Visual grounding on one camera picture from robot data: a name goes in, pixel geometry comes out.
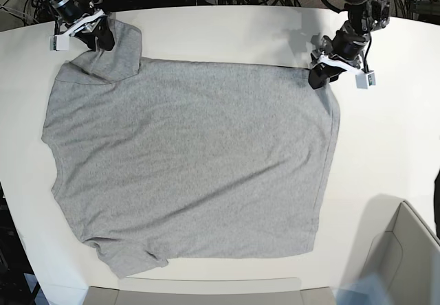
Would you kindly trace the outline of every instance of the t-shirt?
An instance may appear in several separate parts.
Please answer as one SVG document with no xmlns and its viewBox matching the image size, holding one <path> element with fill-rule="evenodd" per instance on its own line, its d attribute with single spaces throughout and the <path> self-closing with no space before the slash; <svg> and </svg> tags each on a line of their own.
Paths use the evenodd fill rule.
<svg viewBox="0 0 440 305">
<path fill-rule="evenodd" d="M 61 67 L 43 129 L 79 241 L 120 278 L 311 251 L 339 127 L 330 88 L 306 69 L 141 58 L 139 29 L 111 29 L 112 51 Z"/>
</svg>

